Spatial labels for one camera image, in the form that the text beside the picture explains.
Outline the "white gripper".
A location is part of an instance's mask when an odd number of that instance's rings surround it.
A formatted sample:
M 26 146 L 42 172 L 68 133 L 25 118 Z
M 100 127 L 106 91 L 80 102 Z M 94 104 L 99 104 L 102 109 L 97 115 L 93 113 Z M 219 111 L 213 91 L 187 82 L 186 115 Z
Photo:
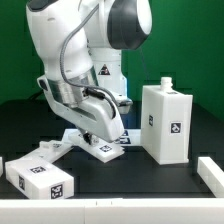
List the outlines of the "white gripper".
M 38 83 L 52 111 L 74 124 L 91 146 L 97 146 L 99 138 L 113 142 L 124 133 L 121 114 L 129 112 L 133 104 L 129 98 L 116 94 L 117 105 L 110 98 L 99 99 L 93 95 L 88 95 L 80 102 L 68 102 L 64 100 L 76 96 L 73 87 L 64 82 L 48 80 L 45 76 L 39 77 Z

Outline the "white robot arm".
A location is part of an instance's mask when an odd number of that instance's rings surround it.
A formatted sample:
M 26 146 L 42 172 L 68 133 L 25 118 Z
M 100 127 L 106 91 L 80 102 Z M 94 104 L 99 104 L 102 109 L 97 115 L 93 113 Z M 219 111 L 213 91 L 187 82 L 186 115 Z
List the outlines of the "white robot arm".
M 152 28 L 149 0 L 29 0 L 26 15 L 45 74 L 38 78 L 53 112 L 86 141 L 112 142 L 124 133 L 112 85 L 100 85 L 96 55 L 136 49 Z

